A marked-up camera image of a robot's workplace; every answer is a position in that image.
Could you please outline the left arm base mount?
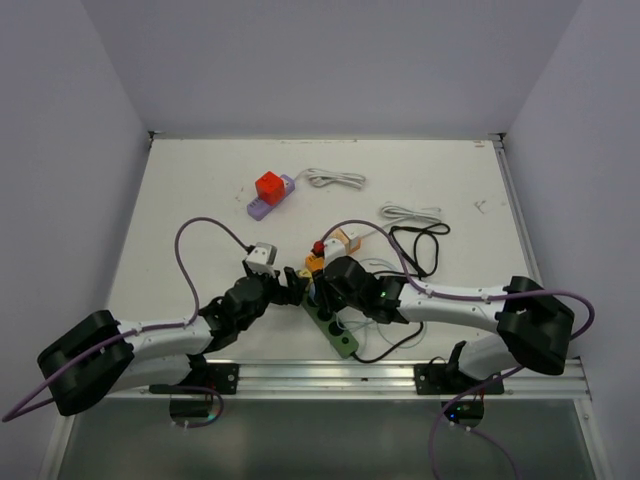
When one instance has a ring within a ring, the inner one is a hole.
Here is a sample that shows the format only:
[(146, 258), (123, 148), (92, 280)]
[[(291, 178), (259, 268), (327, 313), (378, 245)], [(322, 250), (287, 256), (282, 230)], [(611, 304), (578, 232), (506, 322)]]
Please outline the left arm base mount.
[(239, 383), (239, 365), (235, 363), (206, 363), (196, 367), (177, 385), (151, 385), (151, 394), (204, 394), (215, 391), (221, 395), (235, 395)]

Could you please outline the beige cube socket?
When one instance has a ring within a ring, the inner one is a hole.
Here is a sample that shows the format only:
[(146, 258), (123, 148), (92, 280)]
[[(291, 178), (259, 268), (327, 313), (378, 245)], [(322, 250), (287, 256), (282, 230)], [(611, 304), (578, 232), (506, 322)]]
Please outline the beige cube socket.
[(351, 255), (361, 248), (361, 236), (351, 227), (339, 227), (332, 233), (332, 236), (344, 245), (348, 255)]

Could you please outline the red cube socket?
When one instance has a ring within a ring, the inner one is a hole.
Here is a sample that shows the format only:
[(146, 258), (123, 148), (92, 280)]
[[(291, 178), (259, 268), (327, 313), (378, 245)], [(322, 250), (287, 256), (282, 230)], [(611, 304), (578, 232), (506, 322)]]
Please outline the red cube socket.
[(259, 177), (255, 181), (255, 188), (258, 198), (269, 206), (277, 205), (286, 193), (284, 180), (272, 171)]

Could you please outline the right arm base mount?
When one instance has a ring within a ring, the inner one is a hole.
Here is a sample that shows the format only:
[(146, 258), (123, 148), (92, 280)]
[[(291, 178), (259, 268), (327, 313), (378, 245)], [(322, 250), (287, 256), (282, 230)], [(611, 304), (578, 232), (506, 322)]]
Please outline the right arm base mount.
[(471, 354), (474, 347), (474, 343), (461, 341), (454, 346), (449, 359), (442, 363), (438, 363), (436, 358), (433, 358), (426, 363), (414, 364), (413, 379), (416, 393), (418, 395), (459, 395), (464, 392), (504, 394), (504, 382), (498, 379), (498, 372), (492, 372), (480, 380), (462, 372), (462, 356)]

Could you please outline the green power strip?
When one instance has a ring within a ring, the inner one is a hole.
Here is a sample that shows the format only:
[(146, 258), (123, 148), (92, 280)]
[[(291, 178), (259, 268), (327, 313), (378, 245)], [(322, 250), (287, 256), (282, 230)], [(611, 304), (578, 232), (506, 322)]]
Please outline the green power strip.
[(301, 306), (340, 358), (349, 359), (357, 352), (359, 342), (349, 330), (341, 326), (336, 314), (331, 317), (320, 316), (320, 309), (309, 294), (305, 295)]

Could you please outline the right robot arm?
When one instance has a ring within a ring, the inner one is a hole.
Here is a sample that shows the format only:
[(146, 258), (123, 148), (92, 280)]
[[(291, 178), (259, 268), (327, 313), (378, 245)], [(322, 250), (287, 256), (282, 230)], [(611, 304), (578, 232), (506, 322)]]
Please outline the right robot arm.
[(379, 324), (436, 322), (484, 331), (459, 342), (445, 379), (468, 392), (499, 372), (524, 367), (563, 374), (575, 315), (555, 295), (527, 277), (506, 286), (447, 287), (403, 275), (376, 276), (342, 256), (313, 275), (314, 300), (326, 314), (353, 308)]

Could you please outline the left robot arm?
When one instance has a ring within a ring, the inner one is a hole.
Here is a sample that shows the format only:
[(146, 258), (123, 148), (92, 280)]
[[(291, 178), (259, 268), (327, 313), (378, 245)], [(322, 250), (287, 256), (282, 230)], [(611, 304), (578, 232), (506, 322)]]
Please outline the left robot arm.
[(236, 342), (269, 305), (299, 306), (308, 284), (291, 267), (273, 275), (248, 272), (194, 320), (127, 322), (99, 310), (45, 348), (37, 364), (63, 416), (135, 387), (197, 392), (208, 379), (205, 354)]

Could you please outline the purple usb hub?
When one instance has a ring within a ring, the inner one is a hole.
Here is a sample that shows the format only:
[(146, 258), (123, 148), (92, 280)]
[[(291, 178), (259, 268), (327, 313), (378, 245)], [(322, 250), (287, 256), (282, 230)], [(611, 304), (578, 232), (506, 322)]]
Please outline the purple usb hub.
[(248, 215), (261, 221), (292, 194), (295, 187), (295, 181), (289, 176), (267, 171), (255, 181), (256, 197), (247, 204)]

